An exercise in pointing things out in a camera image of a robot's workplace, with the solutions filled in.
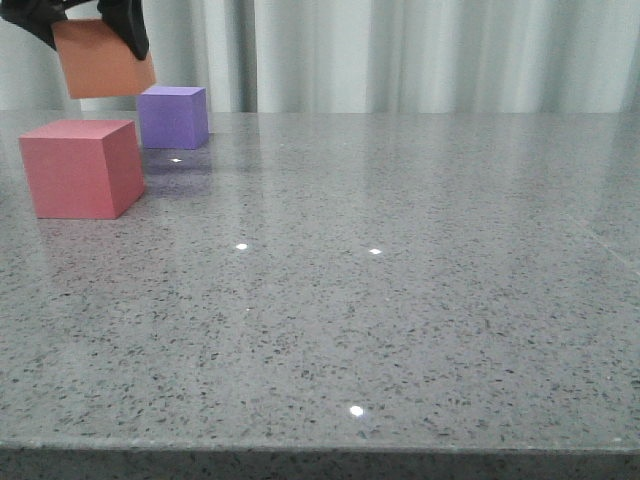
red cube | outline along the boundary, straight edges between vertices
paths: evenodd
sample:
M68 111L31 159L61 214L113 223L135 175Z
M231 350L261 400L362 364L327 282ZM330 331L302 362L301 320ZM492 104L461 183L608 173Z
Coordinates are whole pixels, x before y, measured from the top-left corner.
M131 120L58 120L20 136L38 218L117 218L144 192Z

curtain fold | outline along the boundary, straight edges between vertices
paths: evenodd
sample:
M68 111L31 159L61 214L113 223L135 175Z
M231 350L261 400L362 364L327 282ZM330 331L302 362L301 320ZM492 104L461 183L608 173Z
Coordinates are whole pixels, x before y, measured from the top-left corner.
M640 105L638 0L146 0L162 85L212 111L619 112ZM70 10L97 16L95 2ZM0 108L69 100L55 52L3 22Z

foam block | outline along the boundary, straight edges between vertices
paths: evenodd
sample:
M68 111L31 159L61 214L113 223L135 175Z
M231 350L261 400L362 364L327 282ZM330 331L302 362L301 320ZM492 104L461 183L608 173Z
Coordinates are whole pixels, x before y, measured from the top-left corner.
M117 218L144 192L130 120L58 120L20 150L38 218Z
M138 60L99 19L52 25L71 98L138 95L156 82L151 53Z
M142 145L196 149L209 138L207 98L201 87L151 87L137 97Z

purple cube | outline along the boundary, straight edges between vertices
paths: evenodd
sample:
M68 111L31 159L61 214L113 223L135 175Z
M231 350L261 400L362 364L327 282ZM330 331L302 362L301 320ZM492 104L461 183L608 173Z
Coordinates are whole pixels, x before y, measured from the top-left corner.
M202 87L151 87L137 97L145 148L196 149L209 138Z

speckled granite surface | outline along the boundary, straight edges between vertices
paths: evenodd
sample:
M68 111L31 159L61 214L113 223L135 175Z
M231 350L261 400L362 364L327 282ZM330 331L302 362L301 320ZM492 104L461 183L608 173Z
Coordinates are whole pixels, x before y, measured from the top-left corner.
M217 115L144 151L120 219L37 220L16 139L62 115L0 118L6 478L51 449L639 475L637 115Z

